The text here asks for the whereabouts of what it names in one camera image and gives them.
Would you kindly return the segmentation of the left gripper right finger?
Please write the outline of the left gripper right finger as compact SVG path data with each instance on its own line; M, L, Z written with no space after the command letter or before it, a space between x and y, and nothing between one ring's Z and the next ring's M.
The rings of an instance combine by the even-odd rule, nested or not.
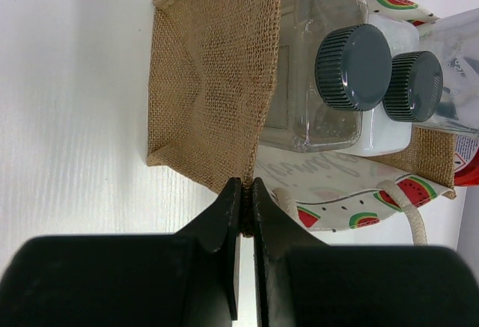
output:
M476 326L478 283L448 248L330 246L252 186L260 326Z

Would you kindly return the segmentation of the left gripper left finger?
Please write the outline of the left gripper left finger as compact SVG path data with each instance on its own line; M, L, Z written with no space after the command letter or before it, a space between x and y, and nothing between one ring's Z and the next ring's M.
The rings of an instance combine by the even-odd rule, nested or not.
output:
M39 236L1 279L3 326L230 326L242 184L173 234Z

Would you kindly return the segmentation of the burlap watermelon print bag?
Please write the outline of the burlap watermelon print bag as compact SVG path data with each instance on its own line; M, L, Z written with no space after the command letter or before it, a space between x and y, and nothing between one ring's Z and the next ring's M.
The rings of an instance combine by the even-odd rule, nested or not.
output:
M409 146L361 157L297 153L260 143L278 77L281 0L154 0L146 162L166 165L220 192L242 181L240 229L254 233L252 184L309 231L339 232L405 214L416 245L427 243L420 207L452 195L435 132L412 125Z

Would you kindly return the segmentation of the clear plastic pouch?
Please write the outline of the clear plastic pouch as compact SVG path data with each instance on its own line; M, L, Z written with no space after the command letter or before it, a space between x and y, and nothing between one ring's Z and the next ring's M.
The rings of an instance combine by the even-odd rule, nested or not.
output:
M418 27L420 47L431 51L443 72L442 98L422 127L478 136L478 9Z

